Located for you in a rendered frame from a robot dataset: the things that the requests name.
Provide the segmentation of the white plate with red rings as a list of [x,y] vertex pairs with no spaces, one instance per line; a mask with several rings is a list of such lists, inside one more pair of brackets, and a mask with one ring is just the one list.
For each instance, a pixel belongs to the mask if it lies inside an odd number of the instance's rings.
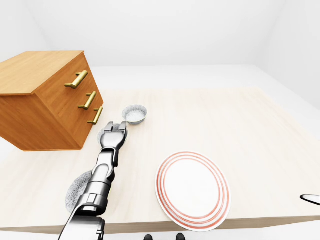
[[190,231],[218,228],[231,209],[231,189],[224,173],[196,152],[167,157],[157,169],[155,193],[164,213]]

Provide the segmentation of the wooden cabinet drawer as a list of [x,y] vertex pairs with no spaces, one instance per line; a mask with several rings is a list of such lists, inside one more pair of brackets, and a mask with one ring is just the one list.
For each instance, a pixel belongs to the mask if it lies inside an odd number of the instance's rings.
[[32,93],[39,101],[36,122],[93,123],[103,100],[84,51],[34,51],[33,54],[48,75]]
[[[78,105],[84,105],[89,98],[86,94],[92,93],[93,91],[96,91],[96,96],[89,109],[85,110],[83,108],[78,108]],[[92,121],[94,119],[97,113],[94,109],[101,107],[103,103],[104,102],[98,88],[77,92],[75,93],[75,97],[73,97],[70,103],[68,103],[65,113],[66,126],[69,133],[77,143],[78,149],[81,149],[84,146],[88,134],[93,126],[93,124],[87,123],[87,121]]]
[[[93,92],[96,92],[96,95],[89,108],[79,108],[85,105]],[[89,74],[76,89],[62,85],[51,106],[69,133],[79,138],[90,131],[92,124],[88,121],[94,119],[97,113],[94,109],[98,109],[102,104],[103,100],[97,84]]]

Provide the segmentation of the wooden cabinet with drawers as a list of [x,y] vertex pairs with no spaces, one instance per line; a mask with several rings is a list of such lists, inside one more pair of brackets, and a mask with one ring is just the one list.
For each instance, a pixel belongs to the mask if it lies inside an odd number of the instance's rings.
[[33,92],[47,78],[33,51],[0,63],[0,137],[23,151],[79,150],[64,125],[36,122]]

